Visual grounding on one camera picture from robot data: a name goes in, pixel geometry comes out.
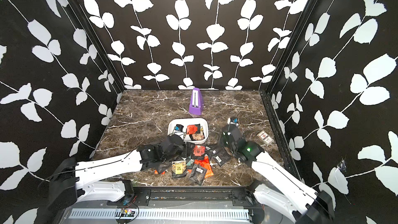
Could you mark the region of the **black tea bag right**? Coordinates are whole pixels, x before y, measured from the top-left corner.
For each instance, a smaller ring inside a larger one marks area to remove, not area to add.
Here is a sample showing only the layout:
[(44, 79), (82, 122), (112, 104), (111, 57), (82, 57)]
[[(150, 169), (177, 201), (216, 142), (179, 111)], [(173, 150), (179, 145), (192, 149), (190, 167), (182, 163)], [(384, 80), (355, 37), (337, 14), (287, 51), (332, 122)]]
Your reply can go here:
[(220, 167), (232, 158), (224, 147), (214, 145), (206, 146), (205, 153), (208, 155), (209, 160), (214, 160)]

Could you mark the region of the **orange tea bag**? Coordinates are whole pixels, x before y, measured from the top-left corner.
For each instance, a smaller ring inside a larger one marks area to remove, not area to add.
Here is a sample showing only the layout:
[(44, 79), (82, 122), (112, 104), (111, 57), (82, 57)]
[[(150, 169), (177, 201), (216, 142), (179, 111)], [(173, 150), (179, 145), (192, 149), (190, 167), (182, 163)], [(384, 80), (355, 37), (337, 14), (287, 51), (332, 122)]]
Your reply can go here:
[(205, 156), (205, 158), (203, 160), (195, 160), (194, 163), (200, 165), (201, 167), (203, 167), (207, 170), (205, 178), (208, 178), (208, 177), (211, 177), (214, 175), (208, 156)]

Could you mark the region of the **black barcode tea bag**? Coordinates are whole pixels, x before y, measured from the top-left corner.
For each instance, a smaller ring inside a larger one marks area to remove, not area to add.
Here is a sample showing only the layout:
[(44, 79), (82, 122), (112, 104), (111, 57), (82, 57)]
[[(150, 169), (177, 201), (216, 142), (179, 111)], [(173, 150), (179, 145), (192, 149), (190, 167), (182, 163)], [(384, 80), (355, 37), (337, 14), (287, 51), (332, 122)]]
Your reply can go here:
[(196, 183), (199, 186), (202, 186), (206, 173), (207, 173), (206, 168), (200, 166), (199, 164), (195, 164), (189, 175), (189, 180)]

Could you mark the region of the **black front mounting rail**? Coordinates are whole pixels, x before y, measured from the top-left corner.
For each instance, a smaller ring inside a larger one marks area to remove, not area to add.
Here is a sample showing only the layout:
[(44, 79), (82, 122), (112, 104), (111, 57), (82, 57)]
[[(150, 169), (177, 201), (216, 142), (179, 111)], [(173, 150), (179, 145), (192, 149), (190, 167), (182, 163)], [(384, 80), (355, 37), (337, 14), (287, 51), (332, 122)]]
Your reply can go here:
[(108, 201), (113, 205), (123, 206), (134, 203), (138, 206), (147, 206), (150, 201), (231, 201), (234, 206), (269, 205), (260, 199), (261, 194), (277, 198), (285, 195), (275, 191), (265, 184), (253, 184), (249, 187), (132, 187), (130, 184), (117, 187), (116, 183), (100, 182), (89, 186), (87, 189), (77, 191), (78, 198), (75, 202), (83, 201)]

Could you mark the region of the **brown label tea bag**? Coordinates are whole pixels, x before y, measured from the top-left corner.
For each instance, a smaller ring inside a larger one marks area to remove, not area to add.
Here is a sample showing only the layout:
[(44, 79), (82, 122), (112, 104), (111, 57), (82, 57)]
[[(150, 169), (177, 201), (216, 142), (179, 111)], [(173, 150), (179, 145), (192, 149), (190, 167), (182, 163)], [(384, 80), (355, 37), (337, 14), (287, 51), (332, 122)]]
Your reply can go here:
[(205, 135), (203, 133), (203, 131), (200, 131), (199, 133), (195, 133), (195, 134), (190, 134), (189, 135), (191, 141), (202, 141), (205, 139)]

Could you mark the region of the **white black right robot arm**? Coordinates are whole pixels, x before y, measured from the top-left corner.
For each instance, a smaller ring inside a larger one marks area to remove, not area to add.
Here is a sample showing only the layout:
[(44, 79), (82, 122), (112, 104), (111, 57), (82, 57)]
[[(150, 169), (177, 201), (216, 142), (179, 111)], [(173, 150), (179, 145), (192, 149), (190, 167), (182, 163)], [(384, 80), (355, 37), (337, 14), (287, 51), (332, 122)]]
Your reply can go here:
[(331, 224), (335, 213), (331, 196), (305, 185), (280, 166), (259, 144), (242, 136), (238, 119), (230, 117), (222, 128), (219, 144), (239, 162), (265, 177), (276, 189), (260, 184), (253, 190), (256, 201), (271, 207), (295, 224)]

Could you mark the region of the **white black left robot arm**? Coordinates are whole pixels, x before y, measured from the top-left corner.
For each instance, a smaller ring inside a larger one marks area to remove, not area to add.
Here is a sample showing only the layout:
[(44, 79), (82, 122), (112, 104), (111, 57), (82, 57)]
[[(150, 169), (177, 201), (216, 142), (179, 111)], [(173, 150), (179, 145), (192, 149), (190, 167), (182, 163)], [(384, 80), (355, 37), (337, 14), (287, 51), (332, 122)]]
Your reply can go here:
[(165, 163), (184, 151), (184, 139), (177, 134), (171, 134), (161, 142), (142, 145), (115, 157), (88, 162), (77, 162), (73, 157), (65, 159), (48, 177), (47, 209), (55, 212), (79, 201), (118, 201), (131, 188), (128, 183), (123, 181), (121, 188), (110, 185), (96, 189), (96, 185), (102, 185), (107, 178), (125, 173), (152, 168), (160, 173), (166, 169)]

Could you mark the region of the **white plastic storage box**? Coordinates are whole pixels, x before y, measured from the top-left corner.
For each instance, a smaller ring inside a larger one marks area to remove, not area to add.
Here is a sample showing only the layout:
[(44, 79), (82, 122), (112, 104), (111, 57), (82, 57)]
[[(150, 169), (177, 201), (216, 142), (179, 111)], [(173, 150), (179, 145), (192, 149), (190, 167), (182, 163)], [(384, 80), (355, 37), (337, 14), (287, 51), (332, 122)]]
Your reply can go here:
[(204, 144), (209, 137), (208, 123), (203, 118), (174, 119), (169, 123), (167, 135), (176, 135), (192, 144)]

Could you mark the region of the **yellow label tea bag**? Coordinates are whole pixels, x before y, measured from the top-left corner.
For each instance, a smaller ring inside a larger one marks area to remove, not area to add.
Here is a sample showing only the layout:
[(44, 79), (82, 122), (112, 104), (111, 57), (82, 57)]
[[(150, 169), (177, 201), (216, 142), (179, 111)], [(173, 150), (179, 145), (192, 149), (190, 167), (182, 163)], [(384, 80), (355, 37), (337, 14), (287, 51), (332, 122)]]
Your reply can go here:
[(185, 161), (172, 162), (172, 178), (182, 178), (187, 174), (187, 167)]

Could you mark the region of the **purple metronome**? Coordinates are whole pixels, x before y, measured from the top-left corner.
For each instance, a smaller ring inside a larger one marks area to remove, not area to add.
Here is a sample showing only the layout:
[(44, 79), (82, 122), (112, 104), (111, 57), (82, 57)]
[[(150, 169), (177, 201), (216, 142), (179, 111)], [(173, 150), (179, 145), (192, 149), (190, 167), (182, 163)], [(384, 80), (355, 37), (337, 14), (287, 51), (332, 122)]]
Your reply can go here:
[(189, 105), (189, 113), (202, 115), (204, 108), (203, 97), (199, 88), (193, 88)]

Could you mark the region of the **white perforated vent strip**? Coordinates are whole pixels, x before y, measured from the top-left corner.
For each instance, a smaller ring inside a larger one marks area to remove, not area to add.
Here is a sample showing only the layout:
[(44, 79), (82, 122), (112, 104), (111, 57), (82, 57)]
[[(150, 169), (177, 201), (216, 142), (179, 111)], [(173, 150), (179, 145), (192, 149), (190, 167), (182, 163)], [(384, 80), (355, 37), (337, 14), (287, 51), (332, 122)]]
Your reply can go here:
[[(116, 218), (116, 212), (121, 208), (115, 209), (96, 209), (96, 208), (74, 208), (69, 219), (110, 219)], [(247, 209), (139, 209), (138, 220), (205, 220), (222, 221), (230, 220), (250, 221), (251, 217)]]

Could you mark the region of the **red round label tea bag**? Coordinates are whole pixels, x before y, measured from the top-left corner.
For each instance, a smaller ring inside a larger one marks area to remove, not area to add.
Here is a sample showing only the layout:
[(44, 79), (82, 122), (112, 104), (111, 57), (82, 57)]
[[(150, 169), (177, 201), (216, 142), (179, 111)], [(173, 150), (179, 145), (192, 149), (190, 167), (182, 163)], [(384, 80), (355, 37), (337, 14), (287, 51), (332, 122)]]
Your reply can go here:
[(206, 155), (205, 146), (195, 145), (192, 150), (192, 159), (203, 160)]

